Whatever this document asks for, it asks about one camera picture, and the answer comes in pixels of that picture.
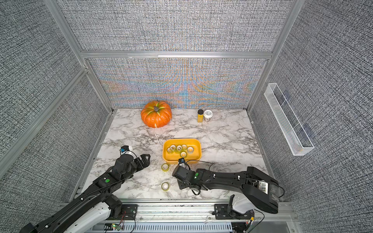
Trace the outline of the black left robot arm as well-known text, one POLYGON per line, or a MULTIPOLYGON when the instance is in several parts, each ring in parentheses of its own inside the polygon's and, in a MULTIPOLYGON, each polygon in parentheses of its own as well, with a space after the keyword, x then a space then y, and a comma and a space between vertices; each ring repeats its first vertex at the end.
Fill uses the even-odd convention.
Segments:
POLYGON ((149 154, 142 154, 137 158, 130 154, 121 155, 114 166, 94 180, 83 193, 64 208, 37 225, 28 223, 20 232, 63 233, 100 203, 107 204, 110 216, 118 216, 121 212, 122 202, 114 195, 114 192, 120 189, 121 185, 131 179, 136 172, 147 168, 150 165, 150 158, 149 154))

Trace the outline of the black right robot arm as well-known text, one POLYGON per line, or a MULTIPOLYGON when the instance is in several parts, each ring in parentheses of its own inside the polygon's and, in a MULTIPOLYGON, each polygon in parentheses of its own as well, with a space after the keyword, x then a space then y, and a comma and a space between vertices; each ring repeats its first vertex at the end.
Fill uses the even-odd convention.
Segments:
POLYGON ((189 188, 200 194, 202 190, 221 189, 242 193, 257 209, 270 214, 278 213, 279 183, 255 167, 235 173, 206 169, 192 171, 178 165, 173 171, 181 190, 189 188))

